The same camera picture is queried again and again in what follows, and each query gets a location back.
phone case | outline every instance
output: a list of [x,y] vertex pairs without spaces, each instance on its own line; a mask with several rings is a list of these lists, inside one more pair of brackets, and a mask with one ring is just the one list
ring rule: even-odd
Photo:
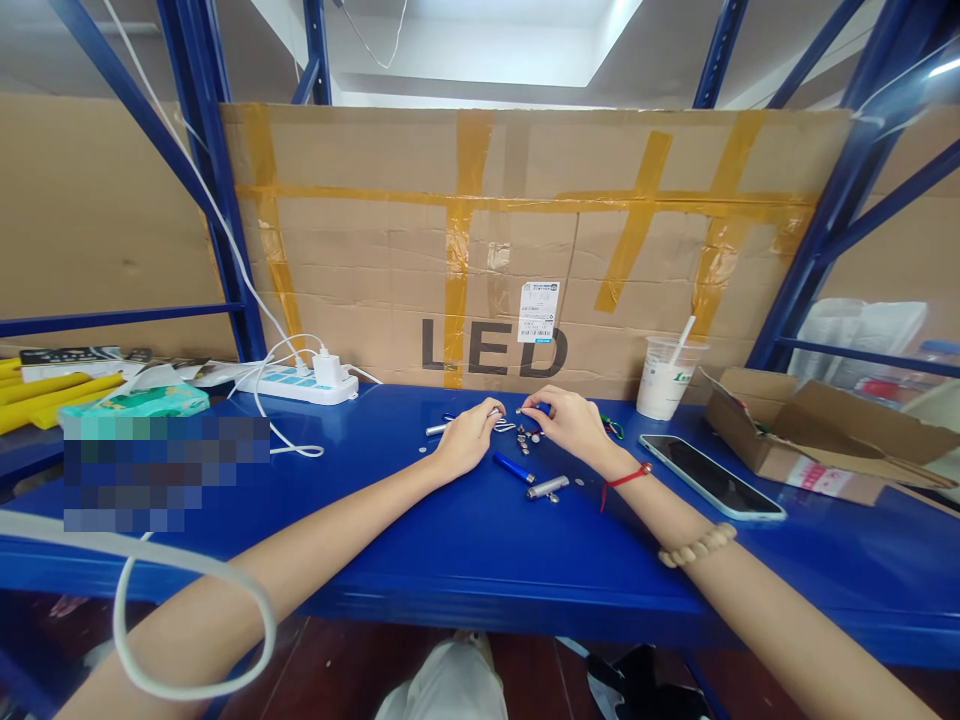
[[[689,447],[691,447],[691,448],[693,448],[694,450],[696,450],[698,453],[700,453],[701,455],[703,455],[703,457],[705,457],[705,458],[706,458],[707,460],[709,460],[711,463],[713,463],[713,464],[716,465],[717,467],[721,468],[724,472],[728,472],[728,473],[730,472],[729,470],[727,470],[726,468],[724,468],[723,466],[721,466],[719,463],[717,463],[716,461],[714,461],[709,455],[705,455],[704,453],[702,453],[702,452],[700,452],[699,450],[697,450],[697,448],[693,447],[693,445],[690,445],[690,443],[688,443],[688,442],[687,442],[686,440],[684,440],[683,438],[677,437],[676,435],[659,435],[659,436],[657,436],[657,437],[671,438],[671,439],[673,439],[673,440],[679,440],[679,441],[682,442],[682,443],[686,443]],[[717,510],[719,510],[720,512],[722,512],[722,513],[723,513],[724,515],[726,515],[727,517],[733,518],[734,520],[742,520],[742,521],[748,521],[748,522],[780,522],[781,520],[785,520],[785,519],[786,519],[786,517],[787,517],[787,511],[786,511],[786,510],[784,510],[782,507],[780,507],[780,505],[779,505],[778,503],[774,502],[773,500],[771,500],[770,498],[768,498],[766,495],[764,495],[762,492],[760,492],[759,490],[757,490],[755,487],[753,487],[752,485],[750,485],[750,483],[746,482],[743,478],[740,478],[740,477],[737,477],[736,475],[734,475],[734,477],[737,477],[737,479],[740,480],[740,482],[744,483],[745,485],[749,485],[749,486],[754,490],[754,492],[756,492],[758,495],[763,496],[766,500],[768,500],[769,502],[771,502],[771,503],[773,503],[774,505],[776,505],[776,506],[780,509],[780,512],[765,513],[765,512],[743,512],[743,511],[740,511],[740,510],[734,510],[733,508],[728,507],[728,506],[724,505],[722,502],[720,502],[717,498],[715,498],[713,495],[711,495],[709,492],[707,492],[707,491],[703,488],[703,486],[700,485],[700,483],[698,483],[698,482],[697,482],[696,480],[694,480],[692,477],[690,477],[689,475],[687,475],[683,470],[681,470],[679,467],[677,467],[671,460],[668,460],[664,455],[662,455],[662,454],[660,453],[659,450],[657,450],[657,449],[656,449],[655,447],[653,447],[650,443],[648,443],[646,440],[644,440],[644,439],[643,439],[643,435],[640,436],[640,444],[644,447],[645,450],[647,450],[647,451],[649,451],[650,453],[652,453],[660,462],[662,462],[664,465],[666,465],[668,468],[670,468],[674,473],[676,473],[676,475],[677,475],[680,479],[682,479],[685,483],[687,483],[687,485],[689,485],[689,486],[692,487],[694,490],[696,490],[696,491],[697,491],[697,494],[700,495],[700,497],[702,497],[702,498],[703,498],[704,500],[706,500],[708,503],[710,503],[711,505],[713,505]]]

drink cup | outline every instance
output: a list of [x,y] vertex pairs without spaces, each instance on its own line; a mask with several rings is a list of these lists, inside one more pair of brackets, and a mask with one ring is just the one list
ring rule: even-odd
[[648,337],[647,359],[637,393],[637,412],[653,420],[669,420],[690,384],[697,365],[709,345],[687,340],[675,363],[678,338]]

wooden floor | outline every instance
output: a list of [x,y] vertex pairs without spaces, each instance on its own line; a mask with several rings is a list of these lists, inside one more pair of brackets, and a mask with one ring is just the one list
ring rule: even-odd
[[[222,720],[372,720],[390,690],[416,674],[430,650],[452,630],[317,618],[281,626],[268,671],[234,695]],[[491,634],[511,720],[602,720],[583,661],[550,637]],[[626,649],[590,646],[608,660]],[[803,718],[797,706],[748,652],[694,653],[732,718]],[[658,678],[695,686],[679,651],[658,649]],[[944,720],[960,720],[960,673],[894,669]]]

power strip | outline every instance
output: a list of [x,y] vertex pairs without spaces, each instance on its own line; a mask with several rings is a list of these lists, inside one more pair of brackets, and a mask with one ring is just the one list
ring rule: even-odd
[[327,385],[318,385],[313,373],[306,377],[297,375],[296,368],[267,368],[263,371],[260,382],[257,382],[257,373],[251,373],[240,381],[237,387],[241,392],[252,393],[256,387],[260,395],[303,400],[314,405],[339,405],[346,400],[357,396],[360,383],[353,375],[346,373],[339,386],[333,388]]

white pants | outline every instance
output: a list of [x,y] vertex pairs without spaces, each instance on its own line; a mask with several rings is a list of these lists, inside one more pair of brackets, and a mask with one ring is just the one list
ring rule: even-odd
[[503,688],[473,645],[446,640],[416,677],[387,695],[376,720],[507,720]]

